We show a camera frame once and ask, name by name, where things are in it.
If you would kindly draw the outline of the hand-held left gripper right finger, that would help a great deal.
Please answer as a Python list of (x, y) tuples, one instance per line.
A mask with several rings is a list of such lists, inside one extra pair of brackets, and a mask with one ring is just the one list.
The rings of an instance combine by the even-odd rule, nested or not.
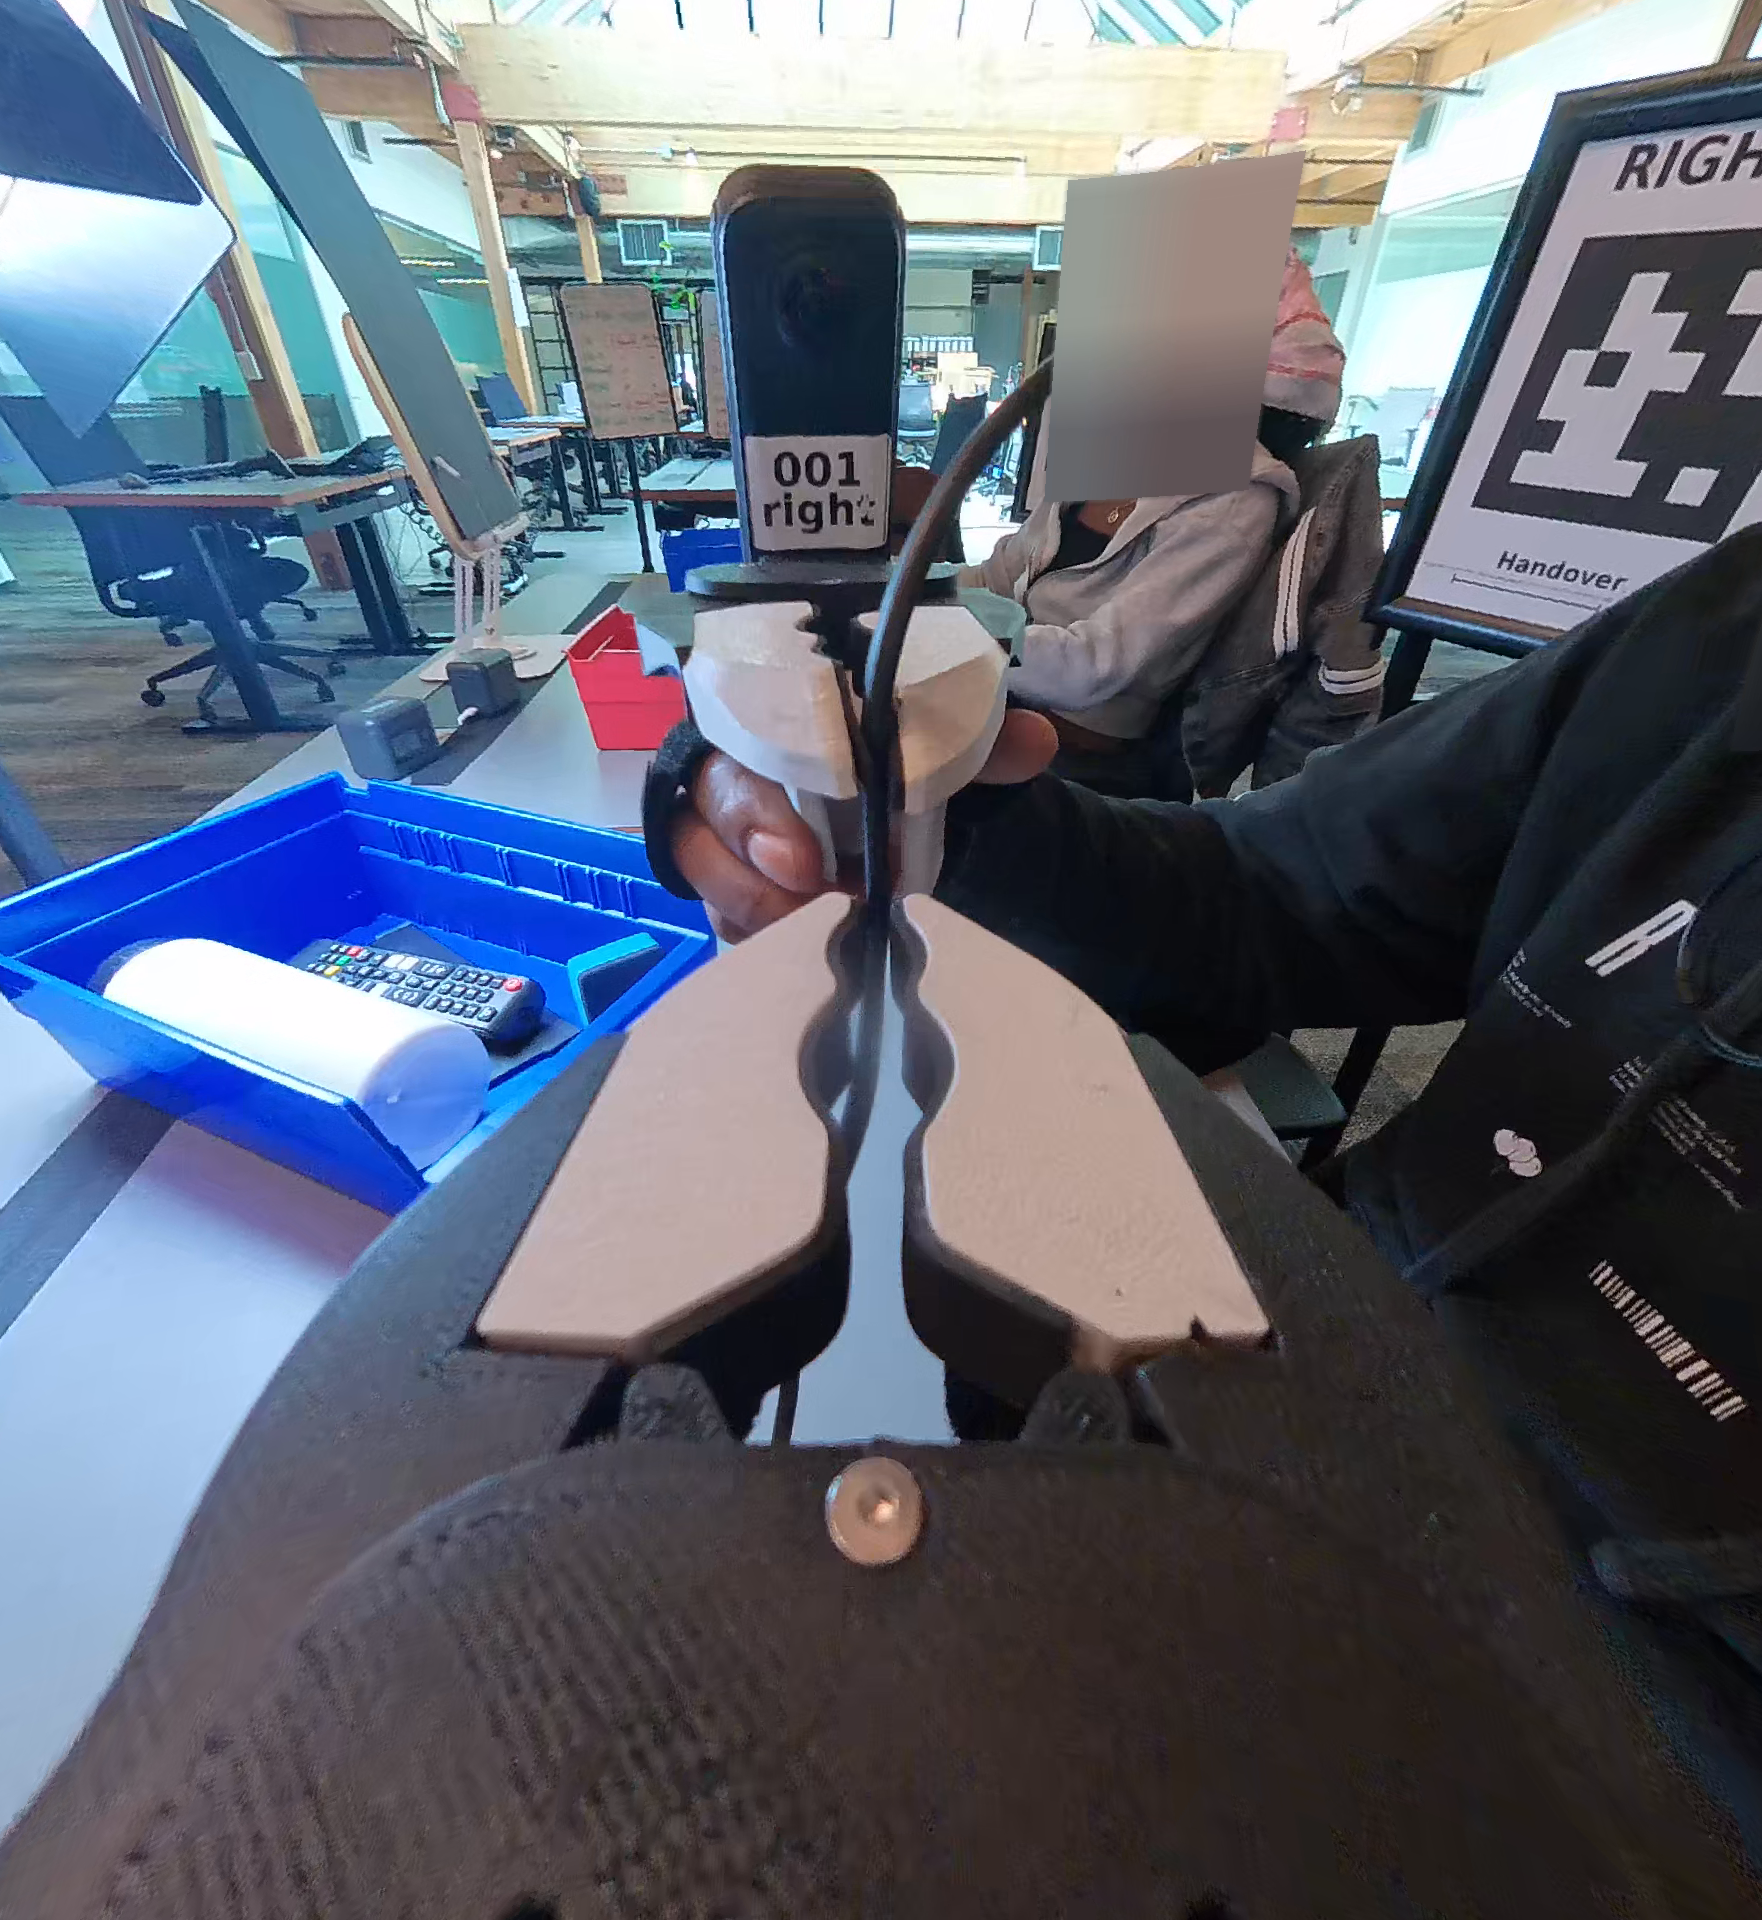
[(1271, 1323), (1123, 1028), (927, 895), (893, 905), (912, 1329), (1007, 1404)]

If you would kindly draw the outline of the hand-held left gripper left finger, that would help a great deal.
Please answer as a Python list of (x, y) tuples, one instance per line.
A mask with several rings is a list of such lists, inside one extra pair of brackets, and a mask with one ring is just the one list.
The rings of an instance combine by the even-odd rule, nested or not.
[(862, 916), (826, 893), (629, 1028), (474, 1323), (492, 1352), (670, 1361), (754, 1411), (836, 1333)]

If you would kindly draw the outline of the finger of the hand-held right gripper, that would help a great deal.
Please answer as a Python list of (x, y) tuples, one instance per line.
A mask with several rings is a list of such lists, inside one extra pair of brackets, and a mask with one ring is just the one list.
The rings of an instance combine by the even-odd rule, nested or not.
[(858, 799), (848, 710), (812, 620), (810, 602), (700, 612), (684, 664), (687, 707), (752, 775), (819, 799)]
[(878, 770), (893, 814), (923, 814), (984, 770), (1007, 717), (1008, 655), (964, 604), (913, 608)]

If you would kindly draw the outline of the person's right hand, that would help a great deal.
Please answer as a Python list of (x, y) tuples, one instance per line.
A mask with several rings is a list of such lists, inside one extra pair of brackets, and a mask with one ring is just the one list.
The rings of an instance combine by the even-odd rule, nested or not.
[[(981, 916), (964, 884), (962, 834), (970, 814), (993, 813), (990, 795), (1043, 776), (1060, 753), (1057, 724), (1013, 707), (976, 784), (947, 804), (947, 851), (938, 899)], [(712, 750), (677, 796), (670, 849), (723, 943), (741, 943), (823, 895), (865, 898), (864, 867), (841, 865), (828, 880), (817, 832), (785, 786)]]

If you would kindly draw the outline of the red plastic bin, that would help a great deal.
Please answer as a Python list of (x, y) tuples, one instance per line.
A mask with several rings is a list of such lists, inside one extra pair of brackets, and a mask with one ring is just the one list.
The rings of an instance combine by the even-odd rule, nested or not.
[(566, 659), (600, 750), (655, 753), (684, 721), (681, 657), (627, 606), (596, 613), (572, 638)]

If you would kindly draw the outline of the whiteboard on stand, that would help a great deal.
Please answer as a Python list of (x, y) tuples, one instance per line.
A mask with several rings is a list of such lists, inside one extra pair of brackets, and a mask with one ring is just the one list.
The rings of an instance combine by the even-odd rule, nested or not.
[(557, 301), (588, 436), (629, 441), (677, 433), (654, 290), (641, 282), (563, 284)]

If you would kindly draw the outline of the dark box with teal edge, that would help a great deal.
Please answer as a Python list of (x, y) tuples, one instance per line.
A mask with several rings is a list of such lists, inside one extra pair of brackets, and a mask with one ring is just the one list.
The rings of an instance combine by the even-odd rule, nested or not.
[(662, 958), (659, 942), (629, 931), (570, 954), (565, 961), (563, 1007), (570, 1021), (588, 1027), (640, 984)]

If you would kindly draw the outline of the white metal board stand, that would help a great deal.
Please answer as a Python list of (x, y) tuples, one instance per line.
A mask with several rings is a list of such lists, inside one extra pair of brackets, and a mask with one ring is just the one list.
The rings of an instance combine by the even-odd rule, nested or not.
[(451, 561), (453, 638), (414, 678), (426, 686), (450, 681), (453, 667), (507, 664), (518, 680), (553, 674), (572, 648), (570, 636), (505, 634), (505, 561), (509, 548), (525, 537), (525, 514), (505, 523), (477, 542), (455, 542)]

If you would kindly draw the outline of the black remote control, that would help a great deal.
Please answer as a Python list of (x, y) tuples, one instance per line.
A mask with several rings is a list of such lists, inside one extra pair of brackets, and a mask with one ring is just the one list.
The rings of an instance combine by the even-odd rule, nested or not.
[(313, 942), (290, 963), (366, 997), (451, 1021), (494, 1054), (522, 1049), (547, 1021), (547, 999), (532, 976), (489, 969), (440, 949)]

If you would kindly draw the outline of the white paper roll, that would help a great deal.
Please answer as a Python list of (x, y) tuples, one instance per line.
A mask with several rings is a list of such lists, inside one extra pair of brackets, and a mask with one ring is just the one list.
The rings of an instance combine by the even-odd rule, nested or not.
[(484, 1116), (492, 1063), (474, 1032), (290, 961), (209, 940), (158, 942), (117, 954), (95, 990), (259, 1068), (349, 1099), (418, 1170)]

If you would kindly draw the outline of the black wood-edged board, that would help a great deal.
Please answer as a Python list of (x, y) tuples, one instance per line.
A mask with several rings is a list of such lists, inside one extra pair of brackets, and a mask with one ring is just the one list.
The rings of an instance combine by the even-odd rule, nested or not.
[(503, 454), (313, 95), (209, 7), (176, 3), (173, 13), (150, 14), (150, 36), (215, 112), (337, 286), (349, 350), (446, 539), (468, 556), (505, 541), (525, 517)]

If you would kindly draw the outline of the wooden office desk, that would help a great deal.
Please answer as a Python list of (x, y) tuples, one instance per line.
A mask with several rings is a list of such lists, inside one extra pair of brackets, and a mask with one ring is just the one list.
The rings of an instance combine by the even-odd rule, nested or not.
[(334, 537), (340, 562), (366, 623), (359, 650), (379, 657), (418, 657), (434, 642), (418, 626), (373, 523), (414, 503), (402, 467), (367, 472), (297, 472), (290, 475), (150, 475), (97, 477), (71, 486), (18, 493), (24, 509), (66, 512), (77, 521), (99, 589), (125, 602), (124, 583), (165, 568), (188, 577), (211, 553), (222, 565), (244, 542)]

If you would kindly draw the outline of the black office chair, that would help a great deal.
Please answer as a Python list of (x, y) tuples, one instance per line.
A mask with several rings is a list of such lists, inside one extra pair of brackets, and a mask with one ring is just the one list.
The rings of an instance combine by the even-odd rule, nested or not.
[[(171, 477), (294, 477), (294, 467), (274, 452), (206, 467), (148, 467), (109, 419), (77, 436), (41, 396), (0, 393), (0, 417), (51, 488), (97, 480), (146, 489)], [(153, 620), (170, 645), (179, 645), (190, 623), (207, 623), (214, 592), (186, 514), (160, 509), (72, 509), (69, 514), (105, 612)], [(260, 527), (263, 517), (250, 517), (215, 523), (207, 533), (228, 602), (252, 638), (259, 665), (308, 681), (319, 701), (333, 704), (343, 664), (321, 650), (281, 642), (265, 620), (270, 602), (299, 604), (308, 570), (273, 555)]]

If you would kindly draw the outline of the studio light panel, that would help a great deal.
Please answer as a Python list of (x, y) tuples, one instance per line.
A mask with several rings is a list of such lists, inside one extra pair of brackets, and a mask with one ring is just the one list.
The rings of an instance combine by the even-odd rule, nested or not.
[(222, 206), (72, 3), (0, 3), (0, 342), (92, 427), (228, 254)]

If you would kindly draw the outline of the framed marker sign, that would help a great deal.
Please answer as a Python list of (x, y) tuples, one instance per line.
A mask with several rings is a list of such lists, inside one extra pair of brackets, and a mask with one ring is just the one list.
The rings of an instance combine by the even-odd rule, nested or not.
[(1762, 61), (1565, 93), (1371, 620), (1522, 655), (1762, 523)]

